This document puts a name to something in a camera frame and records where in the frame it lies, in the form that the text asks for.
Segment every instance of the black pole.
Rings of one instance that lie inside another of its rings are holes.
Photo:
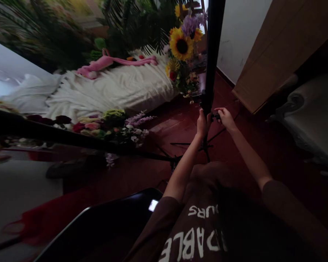
[[[218,62],[218,53],[220,46],[223,14],[225,11],[225,0],[209,0],[208,6],[208,59],[207,59],[207,76],[205,89],[202,90],[200,106],[207,116],[211,112],[214,101],[214,82],[216,64]],[[207,155],[208,162],[210,157],[208,153],[208,135],[203,139],[202,149]]]
[[[139,155],[163,161],[176,161],[176,158],[144,152],[137,148],[121,147],[111,142],[73,133],[25,119],[20,115],[0,110],[0,136],[11,135],[54,142],[71,146],[107,151],[118,155]]]

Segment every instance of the white blanket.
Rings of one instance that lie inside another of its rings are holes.
[[[177,95],[166,76],[165,65],[160,58],[158,65],[119,66],[100,72],[95,80],[68,71],[46,101],[50,108],[45,117],[66,115],[76,123],[78,117],[113,108],[125,109],[129,115],[149,112]]]

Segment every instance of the black chair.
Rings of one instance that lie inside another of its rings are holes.
[[[82,211],[36,258],[51,261],[121,261],[148,222],[154,188]]]

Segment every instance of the floral backdrop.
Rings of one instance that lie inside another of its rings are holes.
[[[112,56],[137,48],[161,53],[177,26],[176,0],[0,0],[0,44],[54,72],[88,63],[95,36],[83,20],[106,30]]]

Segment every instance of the pink stuffed toy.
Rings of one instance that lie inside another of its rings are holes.
[[[106,50],[106,52],[107,55],[105,54],[105,50],[102,50],[103,56],[100,59],[98,59],[97,61],[92,61],[88,66],[85,65],[79,68],[77,70],[77,73],[82,74],[86,78],[95,79],[97,78],[97,71],[100,71],[110,66],[111,64],[113,64],[113,62],[118,62],[120,64],[127,65],[127,66],[134,66],[134,65],[141,66],[149,63],[152,63],[153,65],[156,66],[158,64],[156,56],[150,56],[140,61],[128,61],[120,58],[111,57],[109,56],[108,50]]]

